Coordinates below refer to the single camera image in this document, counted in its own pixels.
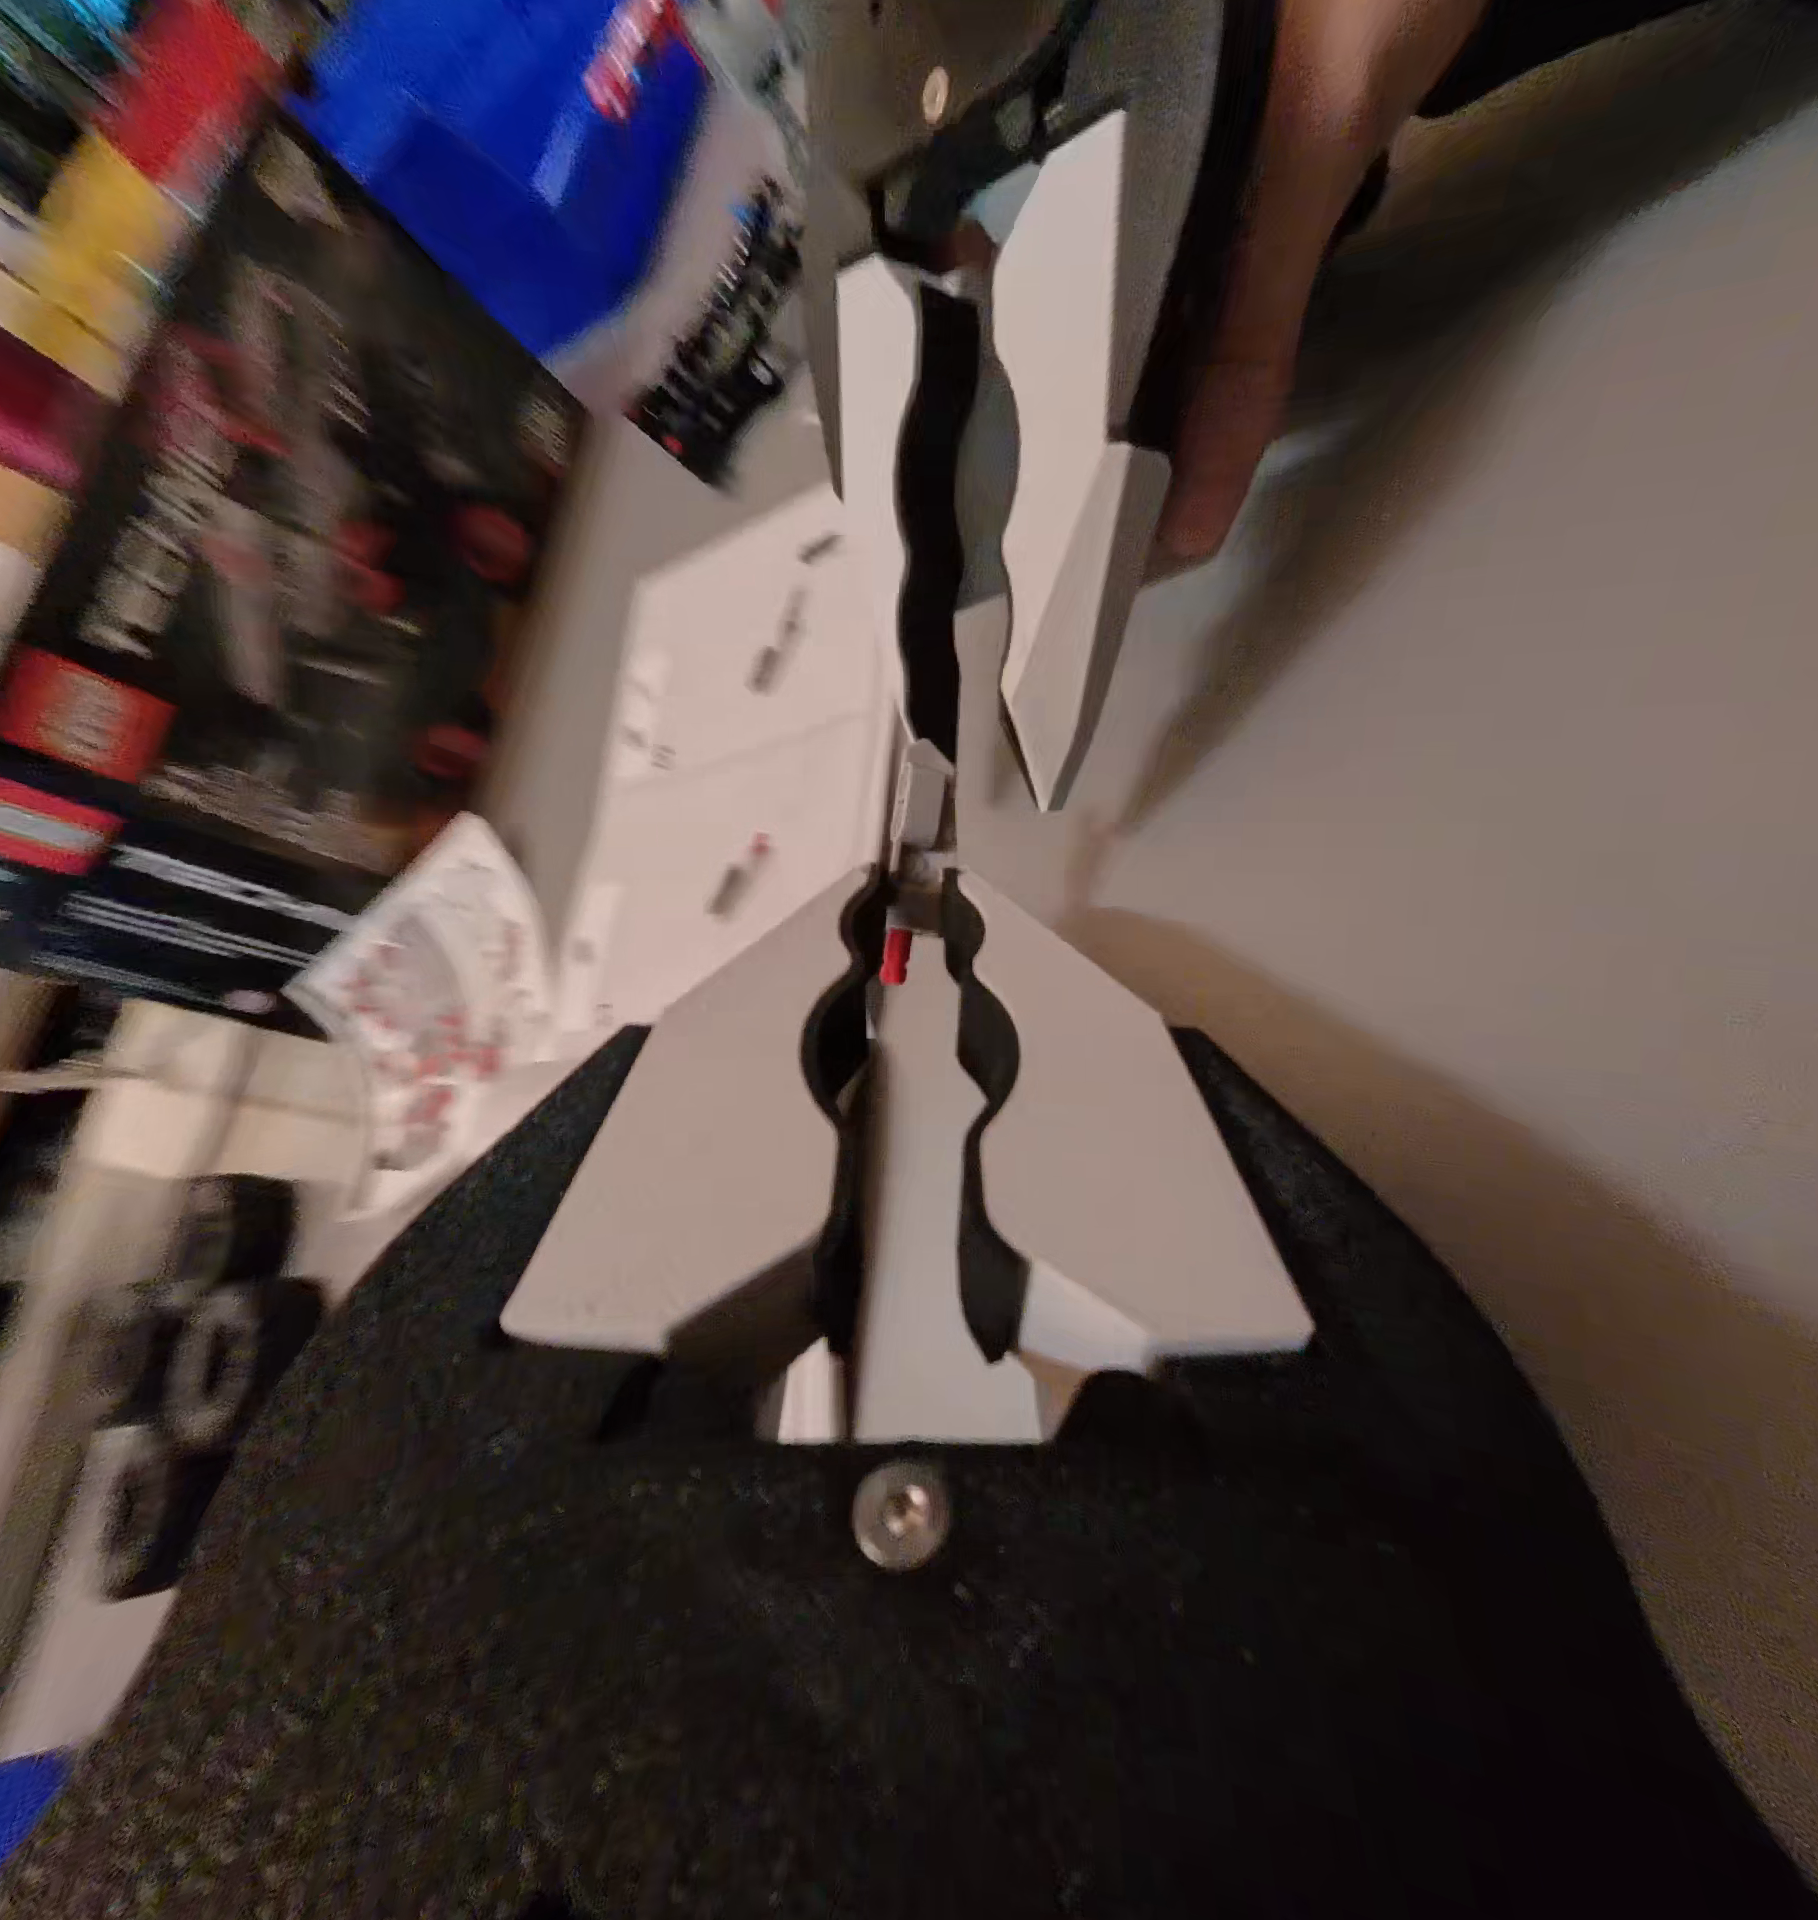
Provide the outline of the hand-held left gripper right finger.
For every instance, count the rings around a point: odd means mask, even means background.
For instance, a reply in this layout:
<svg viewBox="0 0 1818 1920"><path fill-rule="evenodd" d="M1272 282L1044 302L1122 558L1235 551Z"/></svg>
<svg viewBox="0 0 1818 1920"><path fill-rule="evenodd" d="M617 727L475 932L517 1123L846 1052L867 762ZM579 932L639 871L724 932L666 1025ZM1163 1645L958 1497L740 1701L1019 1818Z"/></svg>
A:
<svg viewBox="0 0 1818 1920"><path fill-rule="evenodd" d="M959 1309L985 1362L1156 1374L1301 1354L1313 1312L1175 1031L959 867L941 892L959 992Z"/></svg>

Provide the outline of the person's right hand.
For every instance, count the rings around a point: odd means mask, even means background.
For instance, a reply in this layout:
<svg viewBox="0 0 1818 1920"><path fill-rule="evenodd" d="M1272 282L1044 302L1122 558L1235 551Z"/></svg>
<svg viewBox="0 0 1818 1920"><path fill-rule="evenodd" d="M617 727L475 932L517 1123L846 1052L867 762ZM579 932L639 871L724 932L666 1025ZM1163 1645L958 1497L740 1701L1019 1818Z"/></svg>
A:
<svg viewBox="0 0 1818 1920"><path fill-rule="evenodd" d="M1336 229L1481 15L1481 4L1278 7L1248 193L1219 320L1186 394L1155 577L1226 545L1283 430Z"/></svg>

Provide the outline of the small grey toy piece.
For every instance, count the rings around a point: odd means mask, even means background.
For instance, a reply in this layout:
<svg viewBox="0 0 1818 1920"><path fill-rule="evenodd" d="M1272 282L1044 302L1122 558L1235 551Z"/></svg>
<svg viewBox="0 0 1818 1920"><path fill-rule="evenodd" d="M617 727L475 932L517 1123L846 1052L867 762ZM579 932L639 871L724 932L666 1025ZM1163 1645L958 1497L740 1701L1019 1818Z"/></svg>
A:
<svg viewBox="0 0 1818 1920"><path fill-rule="evenodd" d="M898 753L898 785L885 841L888 935L941 932L949 873L959 864L953 837L953 762L913 737Z"/></svg>

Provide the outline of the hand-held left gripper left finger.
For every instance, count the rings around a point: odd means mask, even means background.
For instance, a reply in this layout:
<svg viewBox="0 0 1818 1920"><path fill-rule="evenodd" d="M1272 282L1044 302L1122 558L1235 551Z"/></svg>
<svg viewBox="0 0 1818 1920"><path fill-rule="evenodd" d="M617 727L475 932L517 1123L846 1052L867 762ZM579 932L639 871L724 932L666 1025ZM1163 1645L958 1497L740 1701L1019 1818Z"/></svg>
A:
<svg viewBox="0 0 1818 1920"><path fill-rule="evenodd" d="M885 877L861 864L646 1031L500 1309L599 1354L852 1351Z"/></svg>

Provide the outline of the sticker sheet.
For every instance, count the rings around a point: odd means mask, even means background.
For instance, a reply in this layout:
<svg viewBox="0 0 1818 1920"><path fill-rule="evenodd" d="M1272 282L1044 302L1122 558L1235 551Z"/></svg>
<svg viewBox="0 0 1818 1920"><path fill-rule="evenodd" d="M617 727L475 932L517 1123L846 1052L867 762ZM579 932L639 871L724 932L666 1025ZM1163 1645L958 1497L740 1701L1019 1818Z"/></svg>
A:
<svg viewBox="0 0 1818 1920"><path fill-rule="evenodd" d="M527 877L465 812L283 986L354 1063L354 1217L480 1150L491 1093L536 1063L551 1031L548 955Z"/></svg>

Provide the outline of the instruction booklet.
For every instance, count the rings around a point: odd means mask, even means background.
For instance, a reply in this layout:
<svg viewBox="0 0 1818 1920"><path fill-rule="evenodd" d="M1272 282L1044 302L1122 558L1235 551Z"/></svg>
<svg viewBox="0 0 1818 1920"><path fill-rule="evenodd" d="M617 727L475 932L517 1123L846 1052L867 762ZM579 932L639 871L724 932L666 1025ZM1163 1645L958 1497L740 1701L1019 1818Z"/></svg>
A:
<svg viewBox="0 0 1818 1920"><path fill-rule="evenodd" d="M485 819L536 896L539 1060L649 1023L876 852L892 668L830 479L634 580Z"/></svg>

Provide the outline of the black toy set box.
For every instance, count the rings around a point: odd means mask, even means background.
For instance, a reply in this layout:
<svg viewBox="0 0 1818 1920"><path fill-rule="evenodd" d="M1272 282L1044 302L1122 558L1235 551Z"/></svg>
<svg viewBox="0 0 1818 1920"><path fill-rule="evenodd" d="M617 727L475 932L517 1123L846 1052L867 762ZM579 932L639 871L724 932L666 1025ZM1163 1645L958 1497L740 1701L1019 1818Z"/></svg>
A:
<svg viewBox="0 0 1818 1920"><path fill-rule="evenodd" d="M585 430L272 112L0 651L0 970L287 1025L482 788Z"/></svg>

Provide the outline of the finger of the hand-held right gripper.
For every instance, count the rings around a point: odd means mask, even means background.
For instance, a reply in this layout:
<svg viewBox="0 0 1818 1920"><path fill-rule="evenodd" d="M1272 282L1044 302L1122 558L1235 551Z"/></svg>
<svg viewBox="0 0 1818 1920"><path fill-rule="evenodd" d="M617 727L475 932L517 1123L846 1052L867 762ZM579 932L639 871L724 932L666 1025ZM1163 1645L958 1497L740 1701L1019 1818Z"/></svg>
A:
<svg viewBox="0 0 1818 1920"><path fill-rule="evenodd" d="M988 188L994 218L965 226L958 260L991 378L959 479L985 586L976 703L1040 813L1068 806L1087 758L1169 482L1169 455L1111 421L1132 130L1135 112L1108 111Z"/></svg>
<svg viewBox="0 0 1818 1920"><path fill-rule="evenodd" d="M977 385L976 302L885 257L839 273L839 493L900 719L941 758L959 744L959 475Z"/></svg>

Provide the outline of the grey desk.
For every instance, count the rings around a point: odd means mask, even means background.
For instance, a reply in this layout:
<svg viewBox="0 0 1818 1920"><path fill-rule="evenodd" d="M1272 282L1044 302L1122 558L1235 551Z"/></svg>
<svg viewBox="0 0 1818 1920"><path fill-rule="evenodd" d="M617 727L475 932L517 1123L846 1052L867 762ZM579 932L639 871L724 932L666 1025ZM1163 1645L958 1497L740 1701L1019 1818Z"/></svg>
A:
<svg viewBox="0 0 1818 1920"><path fill-rule="evenodd" d="M1172 1028L1301 1354L959 1309L944 940L849 1354L500 1309L649 1023L237 1444L0 1916L1818 1916L1818 15L1433 100L1219 560L973 877Z"/></svg>

